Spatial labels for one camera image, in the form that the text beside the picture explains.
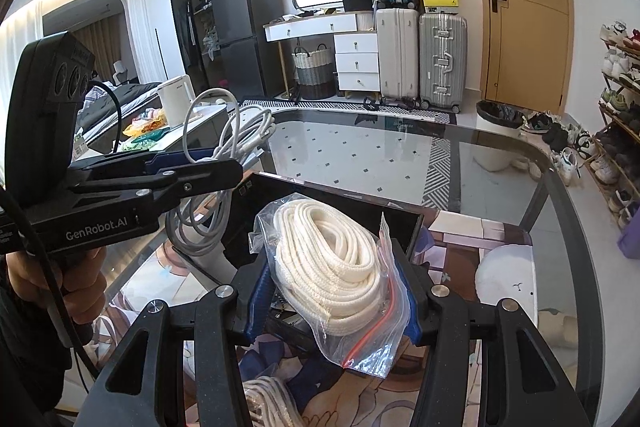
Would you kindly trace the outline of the person left hand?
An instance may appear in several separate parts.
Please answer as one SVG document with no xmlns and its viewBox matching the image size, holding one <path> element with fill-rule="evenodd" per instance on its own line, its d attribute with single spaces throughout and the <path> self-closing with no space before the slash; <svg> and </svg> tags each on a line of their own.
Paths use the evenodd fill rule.
<svg viewBox="0 0 640 427">
<path fill-rule="evenodd" d="M 75 323 L 89 324 L 105 306 L 106 280 L 101 273 L 106 248 L 91 249 L 85 258 L 70 269 L 53 267 L 58 288 L 63 288 L 66 310 Z M 6 255 L 8 277 L 15 294 L 25 301 L 44 305 L 49 286 L 38 261 L 26 253 L 17 251 Z"/>
</svg>

